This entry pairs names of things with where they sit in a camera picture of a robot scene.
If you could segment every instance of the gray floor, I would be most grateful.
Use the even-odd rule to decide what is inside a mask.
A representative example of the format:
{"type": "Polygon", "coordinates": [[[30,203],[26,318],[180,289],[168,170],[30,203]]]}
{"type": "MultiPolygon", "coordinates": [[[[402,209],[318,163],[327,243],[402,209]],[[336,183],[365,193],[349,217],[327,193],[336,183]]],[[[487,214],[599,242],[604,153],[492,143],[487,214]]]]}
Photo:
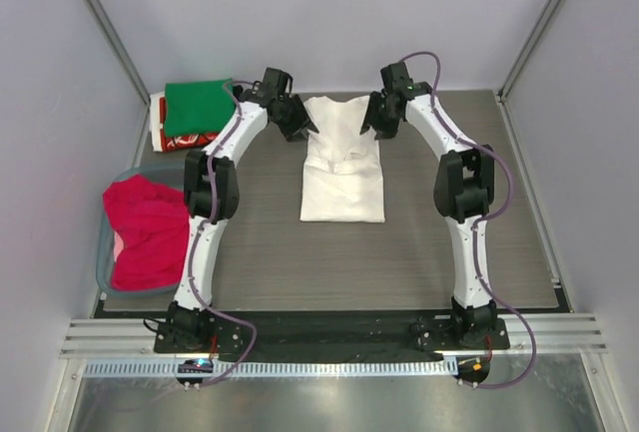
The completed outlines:
{"type": "MultiPolygon", "coordinates": [[[[352,95],[330,95],[344,100],[352,95]]],[[[517,176],[511,209],[488,225],[489,276],[517,307],[555,307],[537,230],[492,93],[441,93],[447,114],[470,138],[490,144],[517,176]]],[[[181,161],[155,154],[142,164],[181,161]]],[[[223,309],[400,309],[449,307],[453,288],[450,236],[432,202],[437,161],[408,124],[381,142],[386,223],[302,223],[306,144],[264,130],[239,164],[240,208],[222,240],[213,289],[223,309]]],[[[495,207],[505,197],[501,171],[495,207]]],[[[165,309],[172,296],[119,300],[107,310],[165,309]]]]}
{"type": "MultiPolygon", "coordinates": [[[[488,380],[510,380],[527,361],[495,356],[488,380]]],[[[175,379],[85,379],[69,430],[604,431],[579,355],[541,355],[534,374],[499,391],[473,391],[451,377],[239,379],[144,405],[167,387],[175,379]]]]}

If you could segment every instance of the white folded cloth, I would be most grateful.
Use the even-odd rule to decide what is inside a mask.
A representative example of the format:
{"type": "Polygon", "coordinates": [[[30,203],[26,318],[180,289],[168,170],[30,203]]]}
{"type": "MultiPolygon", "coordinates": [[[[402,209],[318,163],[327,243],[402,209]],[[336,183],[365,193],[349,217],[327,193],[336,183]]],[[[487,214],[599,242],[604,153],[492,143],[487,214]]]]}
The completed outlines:
{"type": "Polygon", "coordinates": [[[309,132],[300,220],[384,222],[383,177],[375,132],[359,134],[368,96],[305,102],[319,133],[309,132]]]}

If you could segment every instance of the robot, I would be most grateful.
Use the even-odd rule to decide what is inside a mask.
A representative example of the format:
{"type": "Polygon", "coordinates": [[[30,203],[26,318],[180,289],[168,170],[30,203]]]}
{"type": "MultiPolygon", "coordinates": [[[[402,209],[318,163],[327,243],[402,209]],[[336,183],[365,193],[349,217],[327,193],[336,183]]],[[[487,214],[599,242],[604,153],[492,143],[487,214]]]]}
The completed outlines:
{"type": "MultiPolygon", "coordinates": [[[[485,338],[499,328],[504,335],[495,301],[482,285],[473,262],[476,252],[488,284],[485,221],[476,226],[474,245],[472,228],[479,217],[488,214],[494,199],[493,158],[459,141],[474,144],[435,98],[447,127],[436,119],[430,103],[432,88],[425,82],[413,82],[403,62],[382,68],[381,78],[383,88],[370,94],[361,132],[373,128],[378,139],[388,140],[395,137],[400,122],[407,122],[439,159],[433,199],[450,231],[455,268],[450,326],[458,347],[483,348],[485,338]]],[[[289,142],[304,140],[308,131],[318,131],[300,97],[287,91],[292,81],[288,73],[267,68],[261,82],[245,90],[234,88],[240,105],[235,116],[215,141],[187,155],[184,192],[191,215],[190,241],[175,300],[166,323],[158,329],[164,351],[168,342],[176,344],[174,350],[179,351],[181,338],[206,339],[214,333],[205,305],[212,302],[211,283],[222,234],[239,205],[236,166],[251,141],[269,123],[277,125],[289,142]]]]}

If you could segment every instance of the red cloth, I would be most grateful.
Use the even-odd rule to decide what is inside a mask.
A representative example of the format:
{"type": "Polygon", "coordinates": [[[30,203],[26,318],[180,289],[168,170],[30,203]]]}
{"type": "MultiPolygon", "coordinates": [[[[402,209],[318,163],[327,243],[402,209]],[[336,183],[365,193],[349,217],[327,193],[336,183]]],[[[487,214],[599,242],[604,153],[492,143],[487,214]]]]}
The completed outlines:
{"type": "Polygon", "coordinates": [[[112,287],[144,290],[180,282],[189,244],[184,195],[137,175],[104,192],[109,223],[124,241],[112,287]]]}

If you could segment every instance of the green folded shirt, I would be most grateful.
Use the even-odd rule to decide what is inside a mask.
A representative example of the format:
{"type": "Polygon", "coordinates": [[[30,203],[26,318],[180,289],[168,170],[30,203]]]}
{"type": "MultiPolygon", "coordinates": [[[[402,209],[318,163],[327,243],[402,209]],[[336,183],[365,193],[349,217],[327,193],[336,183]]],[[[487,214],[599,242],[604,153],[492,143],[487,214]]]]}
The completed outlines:
{"type": "Polygon", "coordinates": [[[165,88],[169,137],[218,133],[235,111],[235,103],[222,87],[230,80],[168,83],[165,88]]]}

